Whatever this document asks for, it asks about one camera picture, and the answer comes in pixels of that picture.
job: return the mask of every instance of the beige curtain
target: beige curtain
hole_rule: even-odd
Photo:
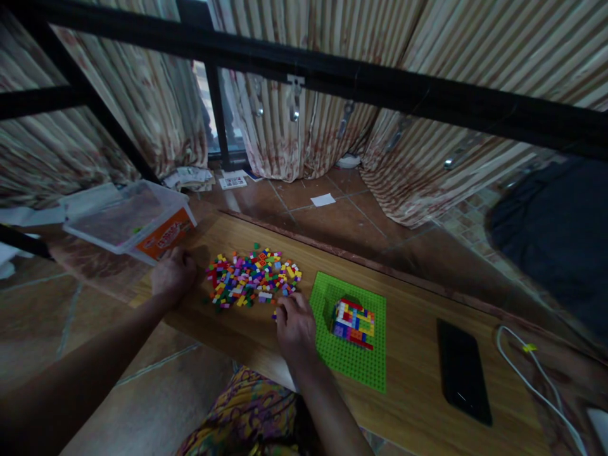
[[[179,17],[174,2],[95,3],[169,20]],[[159,177],[175,166],[206,167],[203,105],[190,62],[63,28],[55,32]],[[0,34],[0,90],[66,84],[6,12]],[[53,206],[65,194],[139,178],[87,108],[0,122],[0,149],[4,207]]]
[[[608,107],[608,4],[601,0],[213,0],[210,7],[215,28],[228,33],[586,108]],[[252,115],[252,81],[251,75],[233,73],[227,92],[257,172],[287,181],[314,178],[345,152],[358,153],[364,181],[384,212],[409,227],[539,152],[529,144],[360,104],[339,139],[346,100],[304,91],[300,123],[293,123],[290,86],[264,82],[265,113],[258,118]],[[464,159],[444,170],[443,162],[459,149]]]
[[[400,68],[604,110],[608,102],[608,4],[429,2]],[[411,118],[387,151],[400,114],[382,110],[363,154],[362,177],[385,213],[418,226],[533,159],[538,148]],[[443,162],[463,145],[465,159]]]
[[[414,29],[423,2],[214,0],[216,30],[352,59],[395,66]],[[254,75],[225,72],[227,95],[239,113],[254,171],[293,181],[325,174],[349,150],[365,145],[378,109],[356,104],[343,135],[346,100],[304,90],[300,121],[289,119],[291,86]],[[261,85],[262,117],[257,85]]]

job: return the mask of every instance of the smartphone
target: smartphone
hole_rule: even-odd
[[[437,320],[441,385],[448,403],[479,422],[492,426],[477,341],[468,332]]]

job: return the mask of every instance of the patterned clothing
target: patterned clothing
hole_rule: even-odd
[[[243,366],[177,456],[297,455],[297,396]]]

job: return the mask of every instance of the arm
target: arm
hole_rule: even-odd
[[[300,293],[280,298],[277,337],[281,354],[298,385],[328,456],[373,451],[342,400],[329,368],[317,354],[315,317]]]
[[[174,249],[152,272],[152,298],[3,398],[0,431],[9,453],[59,454],[195,276],[194,260]]]

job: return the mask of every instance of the white lego brick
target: white lego brick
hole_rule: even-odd
[[[338,323],[342,323],[342,324],[343,324],[343,325],[345,325],[345,326],[348,326],[348,327],[353,327],[352,323],[347,322],[346,320],[344,320],[344,319],[342,319],[342,318],[337,318],[337,319],[336,319],[336,321],[337,321]]]

